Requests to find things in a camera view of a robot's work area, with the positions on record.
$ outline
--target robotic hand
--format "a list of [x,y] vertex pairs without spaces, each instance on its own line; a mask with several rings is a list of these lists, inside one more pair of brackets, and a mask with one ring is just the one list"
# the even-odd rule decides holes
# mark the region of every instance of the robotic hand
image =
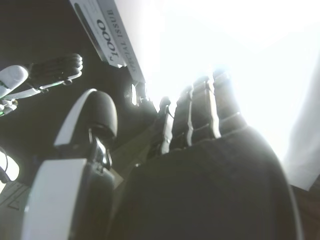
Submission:
[[14,111],[18,102],[57,85],[72,84],[81,76],[82,57],[70,54],[41,63],[12,65],[0,71],[0,116]]
[[103,240],[114,177],[110,145],[117,136],[115,104],[90,89],[73,105],[54,146],[58,158],[40,166],[25,208],[22,240]]

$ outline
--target cable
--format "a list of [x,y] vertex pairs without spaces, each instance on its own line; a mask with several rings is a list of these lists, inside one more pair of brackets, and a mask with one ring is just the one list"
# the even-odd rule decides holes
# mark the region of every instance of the cable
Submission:
[[3,152],[4,155],[5,155],[6,166],[5,166],[4,173],[6,173],[6,172],[7,172],[7,169],[8,169],[8,165],[9,165],[8,154],[7,154],[6,150],[4,150],[4,148],[3,148],[2,146],[0,146],[0,151]]

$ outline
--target bright light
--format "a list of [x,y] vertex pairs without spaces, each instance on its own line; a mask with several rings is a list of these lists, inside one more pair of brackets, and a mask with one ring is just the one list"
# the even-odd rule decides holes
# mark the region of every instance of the bright light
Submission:
[[319,1],[141,2],[139,63],[155,107],[226,65],[244,117],[282,158],[319,54]]
[[[8,177],[10,178],[11,181],[14,181],[19,176],[20,168],[19,168],[18,164],[12,159],[12,157],[7,156],[7,158],[8,158],[8,167],[6,170],[6,174],[8,175]],[[5,170],[6,165],[7,165],[6,155],[0,151],[0,168]],[[6,186],[6,184],[3,184],[0,181],[0,193],[2,192],[2,190],[4,189],[5,186]]]
[[132,90],[132,97],[131,97],[131,102],[133,105],[137,105],[137,91],[135,85],[131,85],[131,90]]

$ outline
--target book spine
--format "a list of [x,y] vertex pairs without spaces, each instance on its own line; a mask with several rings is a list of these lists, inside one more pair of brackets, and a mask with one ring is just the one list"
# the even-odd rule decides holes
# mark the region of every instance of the book spine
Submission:
[[96,0],[70,0],[78,18],[104,62],[120,68],[126,65]]
[[118,49],[134,81],[145,83],[145,78],[139,66],[137,57],[130,43],[125,26],[114,0],[97,0],[102,14],[113,35]]

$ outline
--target dark wall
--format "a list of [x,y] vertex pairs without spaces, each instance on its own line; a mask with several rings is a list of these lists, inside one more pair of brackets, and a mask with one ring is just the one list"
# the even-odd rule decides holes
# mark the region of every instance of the dark wall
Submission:
[[2,0],[0,31],[0,69],[69,53],[83,57],[82,76],[73,85],[22,99],[15,112],[0,118],[0,145],[20,165],[20,182],[32,181],[38,160],[49,151],[73,103],[89,88],[108,93],[116,104],[116,146],[148,125],[142,110],[124,98],[132,81],[127,68],[101,62],[68,0]]

